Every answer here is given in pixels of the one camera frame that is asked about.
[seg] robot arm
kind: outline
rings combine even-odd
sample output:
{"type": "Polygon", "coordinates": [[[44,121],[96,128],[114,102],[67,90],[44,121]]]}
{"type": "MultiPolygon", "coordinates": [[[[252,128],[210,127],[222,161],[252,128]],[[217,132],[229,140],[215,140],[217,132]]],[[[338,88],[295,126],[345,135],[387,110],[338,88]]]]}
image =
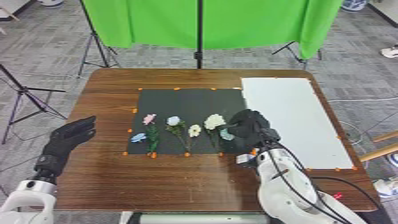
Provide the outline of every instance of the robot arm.
{"type": "Polygon", "coordinates": [[[35,176],[21,181],[0,208],[2,224],[53,224],[57,177],[62,174],[69,153],[94,137],[96,117],[64,125],[50,136],[50,142],[35,163],[35,176]],[[18,212],[21,207],[41,206],[41,212],[18,212]]]}
{"type": "Polygon", "coordinates": [[[334,197],[314,189],[298,161],[279,144],[281,137],[259,112],[243,110],[229,123],[234,125],[227,128],[229,133],[258,148],[256,156],[238,156],[236,163],[258,170],[258,199],[266,214],[286,224],[364,224],[334,197]]]}

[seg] wooden table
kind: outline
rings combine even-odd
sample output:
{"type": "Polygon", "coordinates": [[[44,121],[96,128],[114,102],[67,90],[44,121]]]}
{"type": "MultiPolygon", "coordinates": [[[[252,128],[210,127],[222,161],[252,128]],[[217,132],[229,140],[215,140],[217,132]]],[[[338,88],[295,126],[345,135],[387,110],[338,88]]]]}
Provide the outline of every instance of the wooden table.
{"type": "MultiPolygon", "coordinates": [[[[99,69],[91,77],[69,121],[98,116],[98,134],[71,153],[66,172],[59,178],[57,209],[140,211],[261,211],[254,171],[234,164],[234,155],[123,156],[131,128],[131,109],[139,101],[139,88],[231,88],[242,77],[304,77],[343,136],[343,144],[357,170],[313,170],[313,176],[346,179],[377,192],[345,138],[336,115],[313,75],[293,70],[176,70],[99,69]]],[[[355,211],[375,206],[357,190],[339,182],[316,181],[329,194],[343,193],[341,202],[355,211]]]]}

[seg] green screen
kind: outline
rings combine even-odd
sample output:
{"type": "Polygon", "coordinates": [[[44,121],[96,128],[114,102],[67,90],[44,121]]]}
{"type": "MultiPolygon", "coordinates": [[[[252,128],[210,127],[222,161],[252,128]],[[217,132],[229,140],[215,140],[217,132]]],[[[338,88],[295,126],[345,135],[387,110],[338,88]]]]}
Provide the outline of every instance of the green screen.
{"type": "MultiPolygon", "coordinates": [[[[322,47],[343,0],[204,0],[204,49],[300,43],[309,59],[322,47]]],[[[110,47],[133,43],[195,48],[197,0],[83,0],[110,47]]]]}

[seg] white board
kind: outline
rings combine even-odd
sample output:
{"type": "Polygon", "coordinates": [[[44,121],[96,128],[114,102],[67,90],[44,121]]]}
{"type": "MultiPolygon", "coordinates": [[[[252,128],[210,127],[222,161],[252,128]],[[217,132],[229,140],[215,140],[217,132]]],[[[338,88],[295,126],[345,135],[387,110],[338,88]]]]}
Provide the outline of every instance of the white board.
{"type": "Polygon", "coordinates": [[[306,168],[350,169],[352,160],[306,78],[243,78],[247,108],[258,110],[306,168]]]}

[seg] black mat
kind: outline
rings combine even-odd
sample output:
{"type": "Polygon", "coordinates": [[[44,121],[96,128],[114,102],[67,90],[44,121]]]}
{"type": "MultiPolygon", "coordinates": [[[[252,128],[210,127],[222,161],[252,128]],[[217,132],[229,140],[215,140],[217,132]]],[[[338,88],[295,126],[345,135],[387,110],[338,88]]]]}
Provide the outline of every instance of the black mat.
{"type": "MultiPolygon", "coordinates": [[[[165,131],[165,122],[171,116],[178,116],[187,124],[187,129],[194,124],[199,124],[204,129],[204,120],[211,114],[220,114],[226,121],[231,119],[238,111],[245,109],[245,100],[242,90],[234,89],[181,89],[174,90],[142,90],[139,98],[139,113],[133,119],[133,133],[146,132],[142,119],[147,114],[156,114],[156,127],[160,132],[158,154],[183,154],[185,149],[178,137],[165,131]]],[[[128,153],[146,154],[146,143],[131,143],[128,139],[128,153]]],[[[217,153],[211,146],[208,134],[204,130],[195,138],[192,154],[217,153]]],[[[242,139],[220,141],[220,146],[226,153],[245,153],[242,139]]]]}

